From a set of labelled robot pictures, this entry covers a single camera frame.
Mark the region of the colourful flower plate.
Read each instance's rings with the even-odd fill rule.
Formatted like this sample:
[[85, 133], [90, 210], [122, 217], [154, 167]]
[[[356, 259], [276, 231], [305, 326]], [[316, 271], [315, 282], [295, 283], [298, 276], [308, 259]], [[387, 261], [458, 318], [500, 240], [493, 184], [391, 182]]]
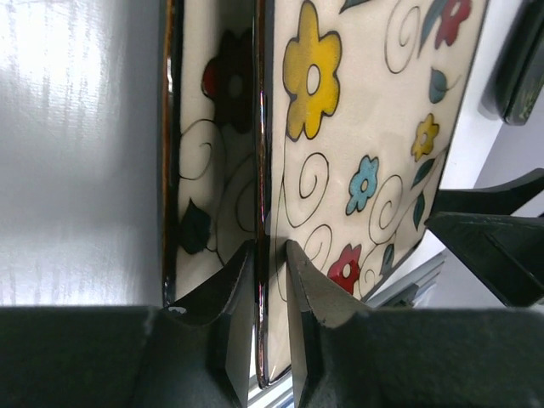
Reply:
[[253, 4], [166, 4], [161, 272], [173, 303], [254, 233]]
[[354, 298], [419, 246], [485, 1], [258, 1], [258, 384], [291, 368], [286, 243]]

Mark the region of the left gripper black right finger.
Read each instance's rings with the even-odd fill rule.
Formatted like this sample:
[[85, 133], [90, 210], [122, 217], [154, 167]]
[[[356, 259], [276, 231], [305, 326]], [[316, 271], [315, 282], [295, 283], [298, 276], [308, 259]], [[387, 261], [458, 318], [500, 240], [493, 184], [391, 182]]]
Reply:
[[286, 244], [298, 407], [540, 407], [543, 315], [371, 309]]

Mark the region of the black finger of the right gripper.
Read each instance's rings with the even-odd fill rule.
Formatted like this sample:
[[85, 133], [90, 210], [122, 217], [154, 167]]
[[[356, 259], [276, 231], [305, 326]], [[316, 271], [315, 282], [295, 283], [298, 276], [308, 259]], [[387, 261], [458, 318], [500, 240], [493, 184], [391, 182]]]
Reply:
[[512, 215], [543, 191], [543, 169], [534, 169], [497, 186], [471, 190], [439, 190], [433, 203], [438, 213]]
[[543, 218], [439, 212], [426, 226], [505, 306], [543, 300]]

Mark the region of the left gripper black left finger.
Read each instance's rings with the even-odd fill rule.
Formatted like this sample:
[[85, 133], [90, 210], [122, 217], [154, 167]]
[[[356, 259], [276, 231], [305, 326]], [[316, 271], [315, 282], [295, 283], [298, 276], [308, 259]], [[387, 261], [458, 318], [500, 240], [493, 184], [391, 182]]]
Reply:
[[2, 406], [246, 406], [253, 254], [165, 308], [2, 308]]

